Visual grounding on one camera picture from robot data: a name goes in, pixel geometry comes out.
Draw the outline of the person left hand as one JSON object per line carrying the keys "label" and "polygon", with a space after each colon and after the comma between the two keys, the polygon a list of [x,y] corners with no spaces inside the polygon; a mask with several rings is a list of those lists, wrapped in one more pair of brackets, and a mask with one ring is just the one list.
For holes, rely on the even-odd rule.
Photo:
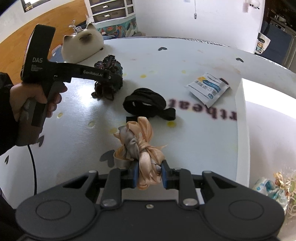
{"label": "person left hand", "polygon": [[[54,94],[53,99],[49,102],[47,107],[47,118],[50,118],[57,109],[57,105],[62,101],[61,93],[66,91],[67,87],[65,84],[62,84],[62,87]],[[29,98],[35,99],[41,104],[47,103],[47,98],[41,85],[19,83],[10,89],[10,104],[16,121],[20,118],[21,109]]]}

